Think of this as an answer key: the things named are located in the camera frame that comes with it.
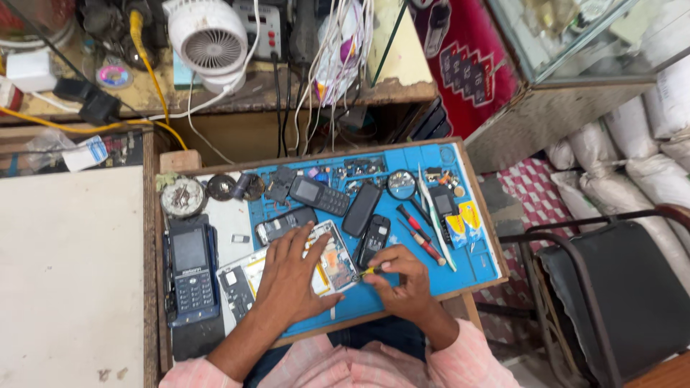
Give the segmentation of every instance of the blue karbonn feature phone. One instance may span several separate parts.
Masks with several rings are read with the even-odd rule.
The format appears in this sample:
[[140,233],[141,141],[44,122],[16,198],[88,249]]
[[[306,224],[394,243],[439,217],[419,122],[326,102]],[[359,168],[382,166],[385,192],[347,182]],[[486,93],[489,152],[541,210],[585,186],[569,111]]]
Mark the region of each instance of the blue karbonn feature phone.
[[177,317],[168,326],[180,327],[220,314],[215,280],[215,235],[207,224],[172,228],[169,258]]

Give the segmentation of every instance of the white box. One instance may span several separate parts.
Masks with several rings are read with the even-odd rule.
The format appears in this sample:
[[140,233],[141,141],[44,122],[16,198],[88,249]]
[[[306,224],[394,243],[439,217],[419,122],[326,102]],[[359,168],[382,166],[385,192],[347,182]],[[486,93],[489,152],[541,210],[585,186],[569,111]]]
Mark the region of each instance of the white box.
[[57,78],[50,71],[47,51],[25,52],[7,56],[7,78],[24,93],[52,90]]

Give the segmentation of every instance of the red poster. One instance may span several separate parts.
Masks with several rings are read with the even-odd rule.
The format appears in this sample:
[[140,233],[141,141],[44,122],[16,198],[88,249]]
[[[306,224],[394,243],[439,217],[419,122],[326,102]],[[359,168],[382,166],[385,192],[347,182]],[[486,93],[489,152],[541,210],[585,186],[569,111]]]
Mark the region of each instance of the red poster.
[[519,77],[481,0],[411,0],[453,136],[467,138],[518,91]]

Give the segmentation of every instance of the black chair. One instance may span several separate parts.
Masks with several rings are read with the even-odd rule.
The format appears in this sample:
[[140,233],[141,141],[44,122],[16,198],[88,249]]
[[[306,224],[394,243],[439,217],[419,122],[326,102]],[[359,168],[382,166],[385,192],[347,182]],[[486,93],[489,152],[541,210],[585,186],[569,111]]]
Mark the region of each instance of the black chair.
[[[593,385],[621,387],[690,345],[690,296],[647,231],[629,221],[655,216],[690,230],[690,209],[661,204],[653,210],[535,226],[523,235],[499,238],[502,244],[520,245],[544,348],[563,386],[573,385],[557,367],[552,336],[558,329],[549,314],[558,317],[569,350],[578,355],[580,373]],[[570,240],[543,231],[601,222],[608,225]],[[529,243],[540,240],[555,245],[534,255]],[[542,268],[548,274],[545,284],[537,277]],[[546,306],[544,289],[556,311]]]

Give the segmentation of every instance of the magnifying glass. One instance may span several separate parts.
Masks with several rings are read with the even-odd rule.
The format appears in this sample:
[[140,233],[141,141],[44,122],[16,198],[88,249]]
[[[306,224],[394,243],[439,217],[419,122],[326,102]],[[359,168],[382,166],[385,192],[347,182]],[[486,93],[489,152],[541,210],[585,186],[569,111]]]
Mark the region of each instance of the magnifying glass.
[[399,201],[412,202],[412,205],[414,205],[417,211],[420,212],[420,215],[422,215],[422,218],[424,218],[424,221],[426,221],[429,226],[433,226],[431,217],[429,217],[429,214],[424,211],[422,205],[415,198],[415,194],[417,194],[417,179],[410,171],[393,171],[388,176],[387,186],[388,194],[390,194],[391,197]]

